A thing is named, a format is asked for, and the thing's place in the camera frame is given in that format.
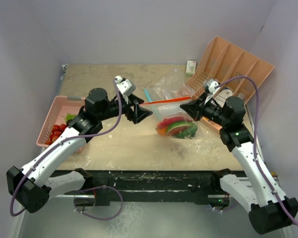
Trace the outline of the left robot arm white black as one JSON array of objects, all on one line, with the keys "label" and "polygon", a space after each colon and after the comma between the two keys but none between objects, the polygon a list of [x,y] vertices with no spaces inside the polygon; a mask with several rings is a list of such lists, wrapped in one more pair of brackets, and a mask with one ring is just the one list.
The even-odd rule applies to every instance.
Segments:
[{"label": "left robot arm white black", "polygon": [[92,89],[78,115],[56,141],[22,168],[13,166],[7,171],[8,191],[12,196],[10,215],[20,215],[13,211],[15,201],[18,201],[24,210],[34,213],[55,196],[71,191],[88,194],[94,190],[92,175],[83,169],[75,169],[58,177],[51,175],[62,162],[92,138],[111,132],[111,129],[102,131],[102,121],[110,118],[121,119],[121,116],[125,115],[129,121],[138,124],[151,116],[151,111],[140,106],[143,102],[133,94],[125,96],[119,90],[116,90],[116,97],[110,101],[105,89]]}]

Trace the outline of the zip bag with fake fruit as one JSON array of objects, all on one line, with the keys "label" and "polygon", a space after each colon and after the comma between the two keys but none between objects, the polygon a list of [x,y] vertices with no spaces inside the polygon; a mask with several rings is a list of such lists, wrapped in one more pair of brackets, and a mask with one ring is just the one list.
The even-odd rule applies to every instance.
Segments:
[{"label": "zip bag with fake fruit", "polygon": [[173,116],[185,116],[180,105],[190,102],[195,90],[185,84],[185,74],[174,69],[155,85],[145,88],[144,93],[149,103],[145,108],[151,110],[158,121],[162,121]]}]

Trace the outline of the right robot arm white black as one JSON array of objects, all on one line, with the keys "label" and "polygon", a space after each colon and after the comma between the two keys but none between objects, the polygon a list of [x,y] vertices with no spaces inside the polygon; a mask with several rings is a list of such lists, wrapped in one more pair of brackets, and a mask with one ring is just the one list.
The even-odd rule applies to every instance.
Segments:
[{"label": "right robot arm white black", "polygon": [[224,169],[213,173],[212,191],[232,195],[246,210],[252,227],[260,235],[294,224],[298,201],[287,197],[254,149],[256,141],[243,123],[244,101],[231,96],[221,107],[206,98],[203,94],[180,108],[195,121],[205,117],[222,126],[221,141],[238,160],[252,186],[248,188],[229,169]]}]

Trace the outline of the zip bag with orange watermelon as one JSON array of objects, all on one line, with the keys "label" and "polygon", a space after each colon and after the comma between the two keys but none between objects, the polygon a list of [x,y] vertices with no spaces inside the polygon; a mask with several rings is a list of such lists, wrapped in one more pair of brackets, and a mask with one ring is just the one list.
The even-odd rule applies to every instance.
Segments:
[{"label": "zip bag with orange watermelon", "polygon": [[196,136],[198,125],[180,108],[182,104],[191,102],[190,97],[146,102],[142,108],[153,112],[157,118],[155,130],[158,135],[178,139],[188,139]]}]

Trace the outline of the pink plastic basket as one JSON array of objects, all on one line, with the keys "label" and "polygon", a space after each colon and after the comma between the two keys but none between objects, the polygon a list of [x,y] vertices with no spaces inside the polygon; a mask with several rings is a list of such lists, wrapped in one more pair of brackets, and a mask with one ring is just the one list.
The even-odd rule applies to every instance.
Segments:
[{"label": "pink plastic basket", "polygon": [[36,145],[47,148],[48,145],[45,143],[50,139],[52,127],[56,124],[66,124],[67,115],[77,115],[84,101],[84,97],[56,96],[45,118]]}]

